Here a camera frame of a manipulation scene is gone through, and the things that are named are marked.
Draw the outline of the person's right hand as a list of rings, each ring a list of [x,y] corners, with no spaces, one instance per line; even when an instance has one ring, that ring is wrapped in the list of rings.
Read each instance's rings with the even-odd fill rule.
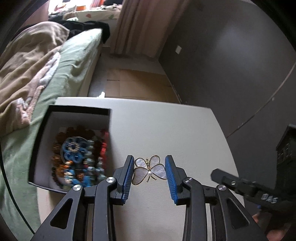
[[[295,240],[295,222],[263,211],[253,215],[252,218],[268,240]]]

